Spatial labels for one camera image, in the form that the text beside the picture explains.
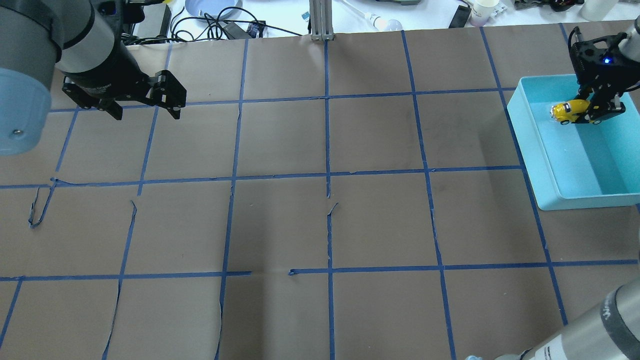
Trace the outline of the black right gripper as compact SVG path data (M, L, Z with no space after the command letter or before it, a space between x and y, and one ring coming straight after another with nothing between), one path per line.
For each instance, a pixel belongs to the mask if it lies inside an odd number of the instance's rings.
M574 100L590 101L585 120L594 125L626 112L621 96L639 89L639 29L585 39L574 27L567 39L579 84Z

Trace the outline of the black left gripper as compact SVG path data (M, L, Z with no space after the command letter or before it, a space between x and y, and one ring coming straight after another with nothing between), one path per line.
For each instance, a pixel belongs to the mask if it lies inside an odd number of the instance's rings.
M61 71L62 93L81 109L96 108L117 121L123 108L117 101L137 101L167 110L174 120L181 118L187 90L169 70L154 76L144 73L126 47L115 47L106 59L87 71Z

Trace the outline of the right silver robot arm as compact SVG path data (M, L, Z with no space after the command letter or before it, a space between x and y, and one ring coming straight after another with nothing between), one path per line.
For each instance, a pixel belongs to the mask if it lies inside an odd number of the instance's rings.
M627 30L567 37L573 74L522 77L507 104L537 207L639 203L639 20ZM639 280L608 292L571 323L503 360L637 360Z

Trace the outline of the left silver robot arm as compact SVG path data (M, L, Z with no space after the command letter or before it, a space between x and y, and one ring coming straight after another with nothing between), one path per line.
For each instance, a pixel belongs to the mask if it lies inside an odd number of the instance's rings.
M62 92L78 107L122 118L119 101L166 109L179 119L187 91L171 71L141 70L115 22L126 12L102 14L92 0L1 2L1 154L31 151L51 110L55 69Z

